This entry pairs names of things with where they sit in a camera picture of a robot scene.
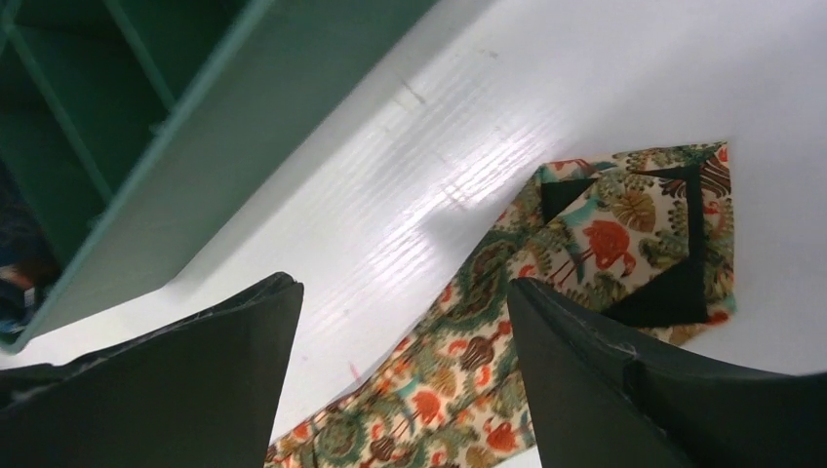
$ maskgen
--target glossy white floor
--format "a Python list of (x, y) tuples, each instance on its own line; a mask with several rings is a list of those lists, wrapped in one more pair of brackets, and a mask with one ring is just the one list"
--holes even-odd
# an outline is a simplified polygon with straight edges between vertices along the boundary
[(825, 44), (820, 0), (443, 0), (177, 280), (0, 367), (65, 362), (284, 270), (306, 299), (278, 435), (374, 368), (538, 162), (725, 138), (739, 311), (689, 348), (824, 370)]

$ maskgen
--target green shelving unit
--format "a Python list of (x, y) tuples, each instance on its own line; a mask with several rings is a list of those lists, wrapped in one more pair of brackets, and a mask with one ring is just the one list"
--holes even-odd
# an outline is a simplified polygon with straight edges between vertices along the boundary
[(0, 0), (0, 160), (64, 270), (0, 349), (154, 291), (436, 0)]

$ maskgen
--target black fabric corner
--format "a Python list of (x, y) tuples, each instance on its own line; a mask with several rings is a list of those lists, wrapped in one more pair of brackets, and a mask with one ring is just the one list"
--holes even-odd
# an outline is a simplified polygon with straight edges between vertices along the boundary
[(542, 207), (543, 222), (547, 223), (562, 213), (595, 181), (597, 181), (595, 178), (582, 178), (540, 185), (540, 206)]

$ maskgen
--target flamingo print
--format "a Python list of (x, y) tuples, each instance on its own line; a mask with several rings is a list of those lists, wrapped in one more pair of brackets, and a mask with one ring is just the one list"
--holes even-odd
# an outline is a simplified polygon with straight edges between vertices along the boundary
[(589, 238), (589, 249), (587, 249), (580, 257), (579, 261), (574, 262), (574, 266), (569, 270), (569, 273), (563, 277), (560, 282), (556, 282), (555, 278), (560, 274), (566, 266), (572, 263), (572, 260), (567, 260), (557, 271), (551, 275), (551, 281), (556, 282), (559, 287), (571, 276), (571, 273), (577, 268), (579, 264), (586, 261), (588, 258), (594, 256), (595, 263), (598, 269), (608, 270), (618, 260), (623, 260), (623, 274), (621, 278), (625, 278), (632, 274), (637, 265), (637, 260), (629, 253), (629, 233), (626, 228), (614, 221), (595, 220), (592, 224), (583, 229), (583, 234)]

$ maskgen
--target colorful textile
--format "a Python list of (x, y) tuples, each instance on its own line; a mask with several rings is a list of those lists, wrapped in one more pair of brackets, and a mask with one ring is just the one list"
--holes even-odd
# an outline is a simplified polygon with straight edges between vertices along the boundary
[(543, 165), (378, 371), (265, 466), (494, 466), (534, 445), (509, 280), (680, 345), (734, 309), (732, 239), (724, 143)]

